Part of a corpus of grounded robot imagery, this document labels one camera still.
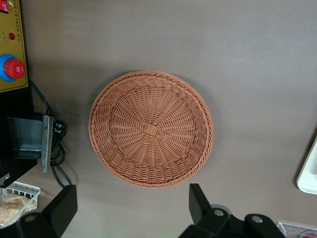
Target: brown wicker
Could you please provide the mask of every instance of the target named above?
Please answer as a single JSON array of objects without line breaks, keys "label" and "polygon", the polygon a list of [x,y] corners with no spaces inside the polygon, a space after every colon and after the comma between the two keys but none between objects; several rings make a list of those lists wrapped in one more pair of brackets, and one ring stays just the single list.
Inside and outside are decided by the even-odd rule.
[{"label": "brown wicker", "polygon": [[168,187],[193,176],[213,143],[208,107],[198,92],[164,72],[137,71],[110,83],[89,119],[92,146],[121,179]]}]

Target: white plastic box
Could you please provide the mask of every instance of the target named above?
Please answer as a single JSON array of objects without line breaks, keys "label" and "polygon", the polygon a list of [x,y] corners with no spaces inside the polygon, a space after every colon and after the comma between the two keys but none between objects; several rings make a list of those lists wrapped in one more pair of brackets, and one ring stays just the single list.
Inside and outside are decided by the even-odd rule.
[{"label": "white plastic box", "polygon": [[38,207],[38,196],[41,193],[41,189],[36,186],[28,185],[22,182],[15,181],[13,184],[8,186],[7,188],[2,189],[3,195],[7,193],[14,193],[21,196],[25,196],[30,199],[2,228],[7,227],[19,218],[23,211],[31,204],[31,202],[35,202],[35,208]]}]

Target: wicker basket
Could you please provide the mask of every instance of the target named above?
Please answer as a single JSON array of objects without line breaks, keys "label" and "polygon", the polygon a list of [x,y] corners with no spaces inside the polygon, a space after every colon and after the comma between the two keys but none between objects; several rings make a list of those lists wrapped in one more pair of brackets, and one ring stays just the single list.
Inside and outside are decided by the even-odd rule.
[{"label": "wicker basket", "polygon": [[89,119],[92,146],[119,178],[169,187],[193,176],[213,143],[208,107],[181,79],[157,71],[125,74],[96,98]]}]

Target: yellow machine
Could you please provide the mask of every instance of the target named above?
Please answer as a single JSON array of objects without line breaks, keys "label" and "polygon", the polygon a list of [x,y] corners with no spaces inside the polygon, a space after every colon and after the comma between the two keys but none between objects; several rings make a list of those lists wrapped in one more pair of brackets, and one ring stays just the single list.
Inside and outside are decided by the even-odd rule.
[{"label": "yellow machine", "polygon": [[0,0],[0,93],[28,87],[19,0]]}]

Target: white tray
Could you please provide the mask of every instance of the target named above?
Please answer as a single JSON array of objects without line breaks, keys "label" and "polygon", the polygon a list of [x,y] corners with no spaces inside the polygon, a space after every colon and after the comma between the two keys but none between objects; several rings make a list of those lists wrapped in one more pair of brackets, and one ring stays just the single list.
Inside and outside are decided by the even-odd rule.
[{"label": "white tray", "polygon": [[317,194],[317,137],[298,176],[297,186],[303,192]]},{"label": "white tray", "polygon": [[7,193],[19,194],[21,196],[26,196],[30,199],[21,209],[18,211],[2,228],[7,227],[13,223],[13,221],[20,217],[22,212],[31,204],[31,202],[35,202],[35,208],[38,207],[38,196],[41,193],[41,189],[39,187],[35,187],[32,185],[28,185],[26,183],[15,181],[13,184],[8,186],[7,188],[3,188],[3,195]]}]

